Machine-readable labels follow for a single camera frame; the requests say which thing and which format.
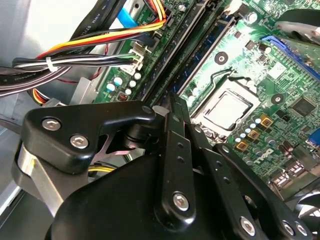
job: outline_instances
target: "blue ram slot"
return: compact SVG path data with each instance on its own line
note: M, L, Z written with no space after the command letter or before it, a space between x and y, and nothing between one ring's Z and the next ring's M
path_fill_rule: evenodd
M277 37L272 35L267 35L262 37L261 40L275 45L278 49L280 49L285 54L287 54L288 57L294 60L295 63L298 64L302 69L304 69L308 74L310 74L312 77L320 81L320 74L316 72L312 67L306 65L305 62L298 55L291 52L290 49Z

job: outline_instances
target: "silver screw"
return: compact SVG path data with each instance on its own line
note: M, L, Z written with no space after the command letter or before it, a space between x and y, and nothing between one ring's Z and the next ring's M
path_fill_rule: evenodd
M284 229L285 229L291 236L295 235L294 230L292 229L292 227L291 227L287 222L283 221L283 222L282 222L282 225L283 225Z
M181 211L185 212L189 209L188 199L181 193L176 193L173 195L173 203Z
M186 10L187 10L187 7L186 7L186 5L184 5L184 4L180 4L179 6L178 6L178 10L180 11L180 12L185 12Z
M308 236L308 233L303 226L301 226L298 222L296 222L295 225L296 225L296 228L299 230L299 232L302 233L302 235Z
M49 131L57 131L61 128L61 124L58 120L48 118L42 121L42 127Z
M244 216L242 216L240 218L240 223L241 223L241 227L243 228L243 230L245 230L245 232L247 234L249 234L250 236L254 236L256 234L256 230L255 227L253 226L253 224L246 219Z
M172 117L176 122L180 122L180 119L177 116Z
M201 133L201 132L202 132L202 130L201 130L201 128L200 128L199 126L194 126L194 129L195 129L198 133Z
M152 114L152 110L147 106L142 106L142 110L147 114Z
M226 146L222 146L223 151L225 151L226 153L229 153L229 148L227 148Z
M81 135L74 135L70 138L70 143L77 149L85 149L89 145L88 139Z

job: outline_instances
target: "white wire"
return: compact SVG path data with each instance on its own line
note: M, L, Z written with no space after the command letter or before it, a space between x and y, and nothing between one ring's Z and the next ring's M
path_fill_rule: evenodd
M118 54L118 55L109 55L109 56L90 56L90 57L79 57L79 58L69 58L63 60L53 60L52 64L65 64L65 63L74 63L74 62L86 62L86 61L103 61L107 59L113 58L122 58L128 56L135 56L134 54L126 53L126 54ZM35 67L35 66L48 66L47 62L31 62L31 63L23 63L14 66L15 68L27 68L27 67Z

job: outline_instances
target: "black metal arm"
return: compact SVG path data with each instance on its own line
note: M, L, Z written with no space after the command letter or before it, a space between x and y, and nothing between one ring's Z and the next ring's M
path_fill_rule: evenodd
M172 94L162 109L130 101L27 114L12 173L55 216L49 239L312 239L230 146L211 147L184 100ZM135 148L145 155L88 184L92 162Z

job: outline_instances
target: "integrated circuit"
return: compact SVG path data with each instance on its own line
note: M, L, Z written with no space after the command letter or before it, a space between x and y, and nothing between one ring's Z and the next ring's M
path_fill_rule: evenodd
M300 116L306 117L316 108L316 105L311 103L307 98L301 97L293 103L291 108Z

